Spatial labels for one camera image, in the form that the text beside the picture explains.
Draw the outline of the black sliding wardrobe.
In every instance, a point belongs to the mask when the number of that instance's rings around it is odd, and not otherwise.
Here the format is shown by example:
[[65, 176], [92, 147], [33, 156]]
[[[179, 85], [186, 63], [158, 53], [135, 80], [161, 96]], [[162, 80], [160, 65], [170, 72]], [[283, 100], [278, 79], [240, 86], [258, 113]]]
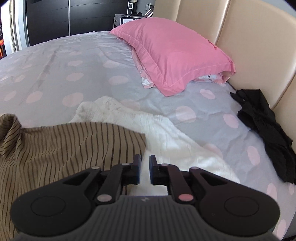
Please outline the black sliding wardrobe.
[[122, 0], [26, 1], [29, 44], [76, 34], [108, 31], [116, 14], [127, 11]]

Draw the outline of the patterned pillow under pink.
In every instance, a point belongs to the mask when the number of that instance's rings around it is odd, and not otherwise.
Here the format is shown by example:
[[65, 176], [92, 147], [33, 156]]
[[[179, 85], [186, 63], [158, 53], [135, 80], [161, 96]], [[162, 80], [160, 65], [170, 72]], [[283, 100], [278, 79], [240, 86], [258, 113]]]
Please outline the patterned pillow under pink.
[[[144, 66], [142, 65], [142, 63], [140, 62], [140, 59], [138, 57], [138, 55], [135, 52], [135, 49], [132, 48], [132, 58], [133, 61], [135, 63], [135, 66], [141, 76], [142, 79], [142, 85], [144, 88], [149, 89], [149, 88], [153, 88], [156, 87], [155, 84], [153, 83], [153, 81], [150, 79], [146, 69], [144, 68]], [[224, 84], [228, 81], [228, 79], [230, 78], [230, 73], [227, 71], [224, 71], [222, 73], [218, 73], [218, 74], [211, 74], [211, 75], [204, 75], [204, 76], [200, 76], [196, 79], [194, 79], [194, 81], [197, 82], [212, 82], [212, 83], [217, 83], [217, 84]]]

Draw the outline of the white crumpled garment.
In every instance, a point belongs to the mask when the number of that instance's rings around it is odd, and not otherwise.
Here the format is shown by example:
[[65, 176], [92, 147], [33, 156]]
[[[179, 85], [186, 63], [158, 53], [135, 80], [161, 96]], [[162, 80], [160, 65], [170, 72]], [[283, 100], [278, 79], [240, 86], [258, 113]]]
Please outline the white crumpled garment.
[[130, 196], [167, 195], [165, 186], [151, 185], [149, 175], [151, 155], [156, 156], [159, 164], [173, 164], [182, 171], [188, 171], [191, 167], [200, 167], [233, 182], [240, 182], [222, 157], [198, 145], [165, 116], [133, 110], [112, 97], [104, 96], [78, 106], [72, 122], [87, 121], [111, 123], [145, 134], [146, 148], [142, 158], [140, 183], [127, 187], [127, 194]]

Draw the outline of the grey pink-dotted bed sheet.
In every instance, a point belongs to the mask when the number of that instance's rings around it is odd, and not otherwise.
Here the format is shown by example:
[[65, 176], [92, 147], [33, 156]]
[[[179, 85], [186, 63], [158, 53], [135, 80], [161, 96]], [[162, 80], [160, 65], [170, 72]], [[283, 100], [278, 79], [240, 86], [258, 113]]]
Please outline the grey pink-dotted bed sheet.
[[223, 159], [241, 184], [280, 206], [274, 234], [288, 236], [295, 185], [280, 180], [261, 138], [237, 118], [241, 109], [229, 84], [190, 82], [171, 97], [145, 89], [128, 44], [108, 32], [51, 40], [1, 60], [1, 114], [26, 128], [70, 122], [82, 102], [103, 96], [127, 108], [168, 118], [197, 144]]

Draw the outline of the black garment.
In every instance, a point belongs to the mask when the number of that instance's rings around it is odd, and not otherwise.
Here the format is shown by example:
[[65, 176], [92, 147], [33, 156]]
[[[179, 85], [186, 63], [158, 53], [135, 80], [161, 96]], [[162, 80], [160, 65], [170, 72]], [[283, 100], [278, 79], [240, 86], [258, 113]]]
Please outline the black garment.
[[230, 93], [241, 105], [238, 118], [263, 140], [265, 151], [278, 177], [295, 184], [295, 152], [292, 139], [276, 121], [274, 112], [259, 89], [240, 89]]

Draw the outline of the white bedside table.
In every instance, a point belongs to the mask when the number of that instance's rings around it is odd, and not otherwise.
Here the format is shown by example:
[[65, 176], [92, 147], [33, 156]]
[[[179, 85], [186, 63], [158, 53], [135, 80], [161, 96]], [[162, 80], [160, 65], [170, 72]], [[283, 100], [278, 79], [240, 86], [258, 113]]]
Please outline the white bedside table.
[[143, 18], [143, 16], [131, 16], [131, 15], [116, 14], [114, 16], [114, 20], [113, 20], [113, 27], [116, 28], [119, 25], [122, 25], [124, 23], [128, 23], [130, 21], [138, 20], [141, 18]]

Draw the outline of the brown striped shirt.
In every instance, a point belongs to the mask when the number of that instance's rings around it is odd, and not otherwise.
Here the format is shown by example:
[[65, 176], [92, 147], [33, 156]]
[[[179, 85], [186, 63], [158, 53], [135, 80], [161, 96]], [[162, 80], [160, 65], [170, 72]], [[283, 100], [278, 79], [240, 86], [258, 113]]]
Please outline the brown striped shirt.
[[10, 209], [22, 194], [93, 166], [109, 170], [145, 152], [145, 134], [111, 123], [24, 128], [1, 116], [1, 240], [16, 234]]

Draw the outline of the beige padded headboard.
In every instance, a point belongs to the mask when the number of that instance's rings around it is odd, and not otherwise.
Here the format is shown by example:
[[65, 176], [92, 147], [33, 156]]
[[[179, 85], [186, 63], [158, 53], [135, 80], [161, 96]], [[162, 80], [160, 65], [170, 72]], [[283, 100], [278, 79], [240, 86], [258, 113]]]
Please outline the beige padded headboard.
[[260, 89], [295, 138], [295, 18], [265, 1], [156, 1], [154, 15], [206, 37], [231, 57], [235, 89]]

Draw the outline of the white narrow shelf ladder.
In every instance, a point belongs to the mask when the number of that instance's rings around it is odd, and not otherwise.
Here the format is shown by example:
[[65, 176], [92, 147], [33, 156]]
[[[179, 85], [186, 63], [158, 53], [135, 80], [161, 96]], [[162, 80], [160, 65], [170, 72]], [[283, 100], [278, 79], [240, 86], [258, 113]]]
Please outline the white narrow shelf ladder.
[[137, 0], [129, 0], [127, 6], [127, 15], [137, 13]]

